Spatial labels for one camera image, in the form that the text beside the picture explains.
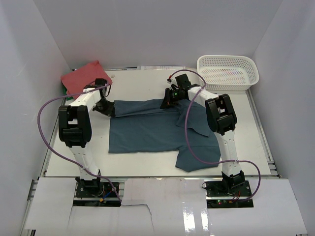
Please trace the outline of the blue t shirt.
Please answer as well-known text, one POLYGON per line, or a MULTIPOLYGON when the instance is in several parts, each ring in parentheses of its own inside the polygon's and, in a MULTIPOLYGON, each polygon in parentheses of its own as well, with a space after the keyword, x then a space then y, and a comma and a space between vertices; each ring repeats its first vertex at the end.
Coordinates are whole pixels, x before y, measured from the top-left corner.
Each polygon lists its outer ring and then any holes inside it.
POLYGON ((115 101, 116 116, 110 120, 109 153, 177 151, 175 166, 192 172, 218 165, 199 162, 219 162, 220 148, 215 134, 210 130, 205 108, 193 103, 189 112, 187 133, 189 151, 185 139, 185 116, 190 101, 181 100, 178 105, 161 109, 162 100, 115 101))

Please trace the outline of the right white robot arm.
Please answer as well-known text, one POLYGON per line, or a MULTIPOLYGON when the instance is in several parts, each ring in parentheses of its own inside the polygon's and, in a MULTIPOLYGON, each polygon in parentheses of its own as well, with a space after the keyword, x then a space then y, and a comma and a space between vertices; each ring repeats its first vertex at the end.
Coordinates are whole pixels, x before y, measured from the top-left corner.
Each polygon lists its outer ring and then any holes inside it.
POLYGON ((165 95, 161 108, 169 108, 177 105, 178 101, 186 99, 190 101, 185 116, 185 139, 189 151, 193 153, 187 133, 189 112, 194 102, 203 106, 206 111, 207 123, 218 141, 221 161, 206 162, 196 158, 199 162, 209 165, 222 164, 222 189, 228 196, 234 196, 240 190, 240 186, 245 183, 244 172, 238 162, 235 146, 235 128, 237 117, 229 95, 217 95, 207 91, 198 84, 192 84, 187 74, 182 74, 172 80, 172 75, 167 79, 171 85, 165 89, 165 95))

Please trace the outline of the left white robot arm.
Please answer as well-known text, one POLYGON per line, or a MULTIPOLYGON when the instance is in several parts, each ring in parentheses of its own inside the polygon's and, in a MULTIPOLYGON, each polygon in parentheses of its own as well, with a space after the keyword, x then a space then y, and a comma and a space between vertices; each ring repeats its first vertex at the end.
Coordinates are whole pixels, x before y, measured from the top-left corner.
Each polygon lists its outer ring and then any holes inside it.
POLYGON ((114 103, 106 99, 106 79, 97 78, 94 84, 84 87, 70 105, 59 107, 59 138, 71 150, 75 162, 79 164, 80 176, 76 181, 84 191, 100 196, 104 184, 100 181, 100 169, 97 167, 88 143, 92 139, 92 126, 89 113, 97 111, 105 116, 115 115, 114 103))

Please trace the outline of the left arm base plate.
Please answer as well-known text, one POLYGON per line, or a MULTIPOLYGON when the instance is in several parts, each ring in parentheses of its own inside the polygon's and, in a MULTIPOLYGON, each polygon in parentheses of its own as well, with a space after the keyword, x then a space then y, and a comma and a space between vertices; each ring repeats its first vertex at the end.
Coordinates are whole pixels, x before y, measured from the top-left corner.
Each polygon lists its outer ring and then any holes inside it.
POLYGON ((113 187, 108 182, 100 182, 100 187, 83 187, 77 183, 73 199, 75 207, 120 207, 113 187))

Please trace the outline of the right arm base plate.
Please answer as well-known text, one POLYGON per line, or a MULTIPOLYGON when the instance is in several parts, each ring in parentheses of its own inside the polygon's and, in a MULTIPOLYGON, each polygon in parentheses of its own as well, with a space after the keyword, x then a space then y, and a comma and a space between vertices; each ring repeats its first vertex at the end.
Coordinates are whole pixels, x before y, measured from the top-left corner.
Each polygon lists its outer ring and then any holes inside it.
POLYGON ((206 192, 208 209, 229 209, 229 208, 253 208, 253 200, 246 200, 252 195, 249 181, 231 190, 222 180, 211 180, 202 183, 201 187, 206 192))

